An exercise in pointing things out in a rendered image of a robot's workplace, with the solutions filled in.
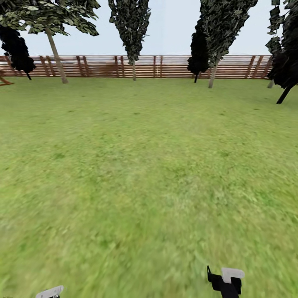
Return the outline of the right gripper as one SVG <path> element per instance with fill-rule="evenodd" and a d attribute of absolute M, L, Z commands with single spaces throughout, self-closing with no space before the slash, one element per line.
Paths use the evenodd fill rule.
<path fill-rule="evenodd" d="M 224 283 L 221 275 L 211 274 L 209 266 L 207 266 L 207 275 L 208 281 L 212 282 L 212 286 L 214 290 L 221 291 L 222 296 L 224 298 L 225 294 L 228 292 L 232 292 L 237 296 L 241 294 L 241 281 L 240 278 L 231 277 L 231 284 Z"/>

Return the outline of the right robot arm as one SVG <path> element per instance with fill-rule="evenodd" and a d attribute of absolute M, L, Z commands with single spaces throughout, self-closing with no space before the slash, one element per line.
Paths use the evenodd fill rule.
<path fill-rule="evenodd" d="M 241 294 L 240 278 L 245 277 L 245 273 L 241 269 L 222 268 L 222 275 L 211 274 L 209 266 L 207 266 L 208 281 L 212 282 L 214 290 L 221 291 L 223 298 L 239 298 Z"/>

